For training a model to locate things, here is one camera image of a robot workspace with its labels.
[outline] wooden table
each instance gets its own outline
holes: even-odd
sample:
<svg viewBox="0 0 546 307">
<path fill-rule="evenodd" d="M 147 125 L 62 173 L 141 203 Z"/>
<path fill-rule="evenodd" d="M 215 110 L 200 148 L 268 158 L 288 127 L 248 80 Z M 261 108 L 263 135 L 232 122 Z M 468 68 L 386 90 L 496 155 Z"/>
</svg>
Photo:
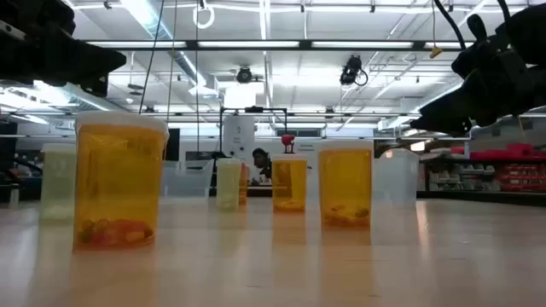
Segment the wooden table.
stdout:
<svg viewBox="0 0 546 307">
<path fill-rule="evenodd" d="M 0 211 L 0 306 L 544 306 L 546 210 L 374 204 L 370 232 L 163 204 L 152 248 L 71 253 L 71 228 Z"/>
</svg>

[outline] plastic container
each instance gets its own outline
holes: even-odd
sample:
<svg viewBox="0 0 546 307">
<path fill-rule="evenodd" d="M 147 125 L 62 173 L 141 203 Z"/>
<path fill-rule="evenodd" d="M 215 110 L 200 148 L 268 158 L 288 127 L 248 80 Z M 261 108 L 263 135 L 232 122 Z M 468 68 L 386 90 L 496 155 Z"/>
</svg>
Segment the plastic container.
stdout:
<svg viewBox="0 0 546 307">
<path fill-rule="evenodd" d="M 211 188 L 214 160 L 209 160 L 202 170 L 187 170 L 180 162 L 163 162 L 161 195 L 169 199 L 204 198 Z"/>
<path fill-rule="evenodd" d="M 247 205 L 248 194 L 248 166 L 244 163 L 241 164 L 241 180 L 239 182 L 239 206 Z"/>
<path fill-rule="evenodd" d="M 379 204 L 414 206 L 419 156 L 405 149 L 385 151 L 375 162 L 374 191 Z"/>
<path fill-rule="evenodd" d="M 369 228 L 372 141 L 325 142 L 318 154 L 322 224 Z"/>
<path fill-rule="evenodd" d="M 219 159 L 217 179 L 216 205 L 222 210 L 236 210 L 239 205 L 241 161 L 233 158 Z"/>
<path fill-rule="evenodd" d="M 271 155 L 273 211 L 305 211 L 307 158 L 300 154 Z"/>
<path fill-rule="evenodd" d="M 74 250 L 154 242 L 167 131 L 136 114 L 78 114 Z"/>
<path fill-rule="evenodd" d="M 71 222 L 76 189 L 76 145 L 44 144 L 40 220 Z"/>
</svg>

